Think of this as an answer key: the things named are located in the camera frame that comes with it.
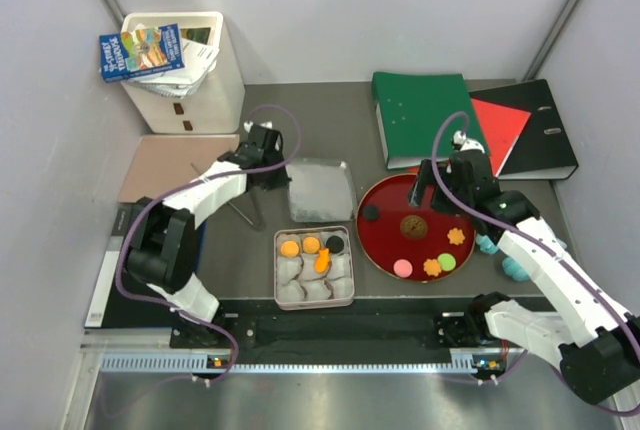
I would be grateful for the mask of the silver tin lid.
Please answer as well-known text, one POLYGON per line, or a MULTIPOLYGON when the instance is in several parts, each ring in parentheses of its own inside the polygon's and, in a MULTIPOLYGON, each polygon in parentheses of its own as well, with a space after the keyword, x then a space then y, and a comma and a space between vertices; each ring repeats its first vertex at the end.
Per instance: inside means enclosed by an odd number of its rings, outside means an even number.
POLYGON ((290 178, 289 211, 294 222, 346 222, 354 218, 357 199, 345 161, 294 159, 286 171, 290 178))

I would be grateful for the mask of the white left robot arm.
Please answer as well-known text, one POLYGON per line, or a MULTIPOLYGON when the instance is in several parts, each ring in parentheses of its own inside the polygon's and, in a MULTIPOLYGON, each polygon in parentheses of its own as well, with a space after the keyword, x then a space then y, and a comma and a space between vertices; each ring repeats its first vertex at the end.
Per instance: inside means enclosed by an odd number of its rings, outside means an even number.
POLYGON ((194 321, 192 334, 209 347, 224 340, 227 324, 216 316, 219 300, 196 275, 202 225, 255 187, 269 191, 289 184, 282 133, 269 122, 249 122, 245 130, 246 139, 198 178, 162 197, 136 203, 118 260, 119 291, 124 290, 122 275, 128 274, 156 293, 155 303, 194 321))

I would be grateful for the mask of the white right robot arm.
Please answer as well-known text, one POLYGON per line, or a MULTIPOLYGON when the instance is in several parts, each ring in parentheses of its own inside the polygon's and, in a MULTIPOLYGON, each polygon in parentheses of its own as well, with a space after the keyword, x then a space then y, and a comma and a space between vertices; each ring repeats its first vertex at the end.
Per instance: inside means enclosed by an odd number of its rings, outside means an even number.
POLYGON ((447 161, 424 160, 408 194, 438 214, 460 216, 511 258, 558 317, 499 292, 475 297, 462 328, 474 343, 507 340, 547 362, 582 401, 595 405, 639 381, 639 319, 585 273, 537 208, 504 191, 482 144, 462 131, 447 161))

